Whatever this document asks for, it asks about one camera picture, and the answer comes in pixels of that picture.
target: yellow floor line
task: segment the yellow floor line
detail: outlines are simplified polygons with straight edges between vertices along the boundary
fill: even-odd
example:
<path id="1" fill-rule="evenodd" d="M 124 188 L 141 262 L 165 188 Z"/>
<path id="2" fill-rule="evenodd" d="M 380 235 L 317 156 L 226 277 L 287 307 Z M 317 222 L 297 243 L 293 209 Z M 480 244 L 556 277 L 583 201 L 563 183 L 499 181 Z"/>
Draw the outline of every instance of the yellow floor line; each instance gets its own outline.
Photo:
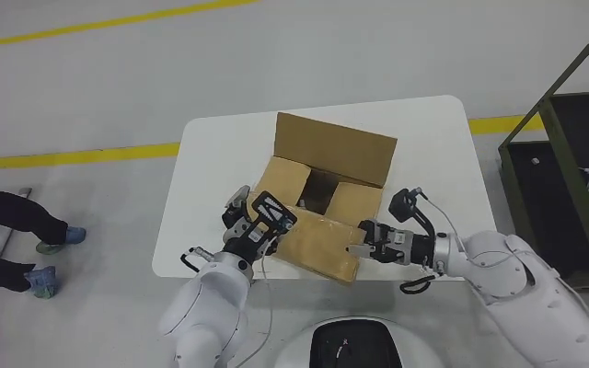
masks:
<path id="1" fill-rule="evenodd" d="M 180 143 L 154 144 L 95 151 L 67 152 L 63 154 L 0 157 L 0 168 L 57 167 L 59 165 L 94 164 L 98 162 L 168 157 L 177 155 L 179 147 Z"/>
<path id="2" fill-rule="evenodd" d="M 0 44 L 17 43 L 35 39 L 45 39 L 48 37 L 64 35 L 66 33 L 82 32 L 90 29 L 105 29 L 108 27 L 122 26 L 124 24 L 146 22 L 147 20 L 160 19 L 162 17 L 184 16 L 191 13 L 206 10 L 214 10 L 222 7 L 243 6 L 245 4 L 255 3 L 258 1 L 259 0 L 215 0 L 209 3 L 194 4 L 191 6 L 176 7 L 173 9 L 157 10 L 155 12 L 140 14 L 137 16 L 119 17 L 99 22 L 76 24 L 73 26 L 62 27 L 58 29 L 42 30 L 41 32 L 6 37 L 0 39 Z"/>
<path id="3" fill-rule="evenodd" d="M 473 119 L 468 121 L 468 126 L 470 127 L 470 133 L 473 135 L 510 132 L 523 118 L 524 116 L 516 115 L 503 116 L 500 118 Z M 536 114 L 524 127 L 525 131 L 537 131 L 543 129 L 544 124 L 542 124 L 542 120 L 538 114 Z"/>
<path id="4" fill-rule="evenodd" d="M 523 116 L 475 119 L 468 122 L 472 134 L 508 133 Z M 527 131 L 544 129 L 536 115 L 525 127 Z M 98 162 L 136 160 L 142 158 L 170 157 L 178 154 L 180 143 L 139 145 L 137 147 L 108 148 L 95 151 L 68 152 L 63 154 L 21 155 L 0 157 L 0 168 L 56 167 L 59 165 L 94 164 Z"/>

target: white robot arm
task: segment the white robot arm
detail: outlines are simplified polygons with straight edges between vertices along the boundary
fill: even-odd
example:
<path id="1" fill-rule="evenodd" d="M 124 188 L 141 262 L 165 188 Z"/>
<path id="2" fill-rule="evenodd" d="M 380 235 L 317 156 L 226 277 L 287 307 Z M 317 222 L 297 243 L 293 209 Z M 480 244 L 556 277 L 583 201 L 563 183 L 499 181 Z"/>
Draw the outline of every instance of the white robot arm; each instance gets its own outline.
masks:
<path id="1" fill-rule="evenodd" d="M 222 368 L 235 356 L 246 337 L 251 265 L 275 251 L 279 236 L 296 223 L 296 217 L 266 191 L 252 203 L 258 213 L 252 221 L 248 194 L 249 187 L 242 187 L 226 205 L 221 252 L 212 255 L 197 247 L 180 257 L 197 275 L 182 286 L 159 323 L 160 333 L 176 342 L 180 368 Z M 187 260 L 191 254 L 208 261 L 201 270 Z"/>
<path id="2" fill-rule="evenodd" d="M 503 335 L 535 367 L 589 367 L 589 316 L 583 300 L 518 236 L 481 232 L 460 240 L 435 234 L 417 209 L 420 189 L 398 193 L 389 211 L 400 221 L 414 218 L 427 236 L 365 221 L 364 244 L 349 247 L 360 257 L 398 264 L 417 263 L 438 275 L 463 277 Z M 404 285 L 421 293 L 429 278 Z M 411 286 L 421 289 L 412 290 Z"/>
<path id="3" fill-rule="evenodd" d="M 279 236 L 296 222 L 267 192 L 253 202 L 259 216 L 251 221 L 248 192 L 243 187 L 226 205 L 221 252 L 191 248 L 180 258 L 198 274 L 181 288 L 159 326 L 176 341 L 180 368 L 226 367 L 245 338 L 251 265 L 275 251 Z M 401 223 L 414 219 L 427 235 L 366 220 L 359 225 L 366 231 L 364 243 L 348 251 L 382 263 L 419 264 L 437 275 L 463 277 L 504 336 L 535 367 L 589 367 L 587 308 L 559 274 L 517 236 L 490 231 L 461 240 L 456 234 L 436 234 L 416 206 L 418 195 L 427 200 L 420 189 L 400 191 L 389 211 Z M 190 254 L 208 263 L 198 270 L 187 261 Z M 406 282 L 401 291 L 422 293 L 435 277 Z"/>

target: open cardboard box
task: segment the open cardboard box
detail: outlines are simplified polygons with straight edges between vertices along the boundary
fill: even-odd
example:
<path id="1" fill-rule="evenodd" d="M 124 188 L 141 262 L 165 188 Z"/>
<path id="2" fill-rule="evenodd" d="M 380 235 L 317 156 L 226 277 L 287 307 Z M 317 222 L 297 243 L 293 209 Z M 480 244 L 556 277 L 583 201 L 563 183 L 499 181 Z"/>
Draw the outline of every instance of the open cardboard box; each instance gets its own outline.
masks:
<path id="1" fill-rule="evenodd" d="M 352 283 L 359 261 L 345 248 L 362 243 L 357 226 L 378 211 L 396 145 L 395 138 L 279 112 L 274 156 L 254 192 L 267 190 L 298 221 L 274 257 Z"/>

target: black pants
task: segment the black pants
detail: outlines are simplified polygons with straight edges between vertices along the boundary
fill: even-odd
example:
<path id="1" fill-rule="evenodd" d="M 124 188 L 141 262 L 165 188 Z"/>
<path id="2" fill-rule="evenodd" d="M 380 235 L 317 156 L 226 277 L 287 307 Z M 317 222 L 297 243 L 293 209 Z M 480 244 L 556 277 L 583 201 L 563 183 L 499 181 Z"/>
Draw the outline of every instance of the black pants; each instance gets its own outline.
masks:
<path id="1" fill-rule="evenodd" d="M 63 244 L 67 223 L 51 216 L 34 201 L 0 191 L 0 224 L 18 231 L 31 232 L 47 244 Z M 30 284 L 24 273 L 34 264 L 20 264 L 0 259 L 0 287 L 24 292 Z"/>

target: white table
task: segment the white table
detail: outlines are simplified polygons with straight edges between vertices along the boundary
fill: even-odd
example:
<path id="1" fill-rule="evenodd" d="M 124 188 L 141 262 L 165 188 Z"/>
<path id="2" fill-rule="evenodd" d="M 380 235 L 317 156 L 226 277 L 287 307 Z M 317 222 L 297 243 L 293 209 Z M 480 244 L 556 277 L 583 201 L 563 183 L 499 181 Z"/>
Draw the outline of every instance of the white table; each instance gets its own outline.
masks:
<path id="1" fill-rule="evenodd" d="M 167 196 L 153 258 L 161 277 L 193 277 L 180 255 L 201 246 L 214 253 L 223 247 L 221 221 L 226 201 L 244 184 L 252 188 L 273 152 L 276 112 L 202 118 L 191 121 L 182 135 L 176 168 Z M 448 213 L 461 236 L 495 230 L 491 206 L 480 173 L 462 103 L 451 96 L 411 98 L 285 111 L 398 138 L 377 219 L 424 234 L 414 222 L 398 224 L 387 211 L 403 188 L 422 187 Z M 429 203 L 418 207 L 436 231 L 451 231 Z M 203 260 L 192 257 L 196 265 Z M 269 257 L 272 279 L 315 279 L 319 276 Z M 254 265 L 260 277 L 260 264 Z M 418 266 L 403 267 L 361 259 L 357 280 L 412 280 Z"/>

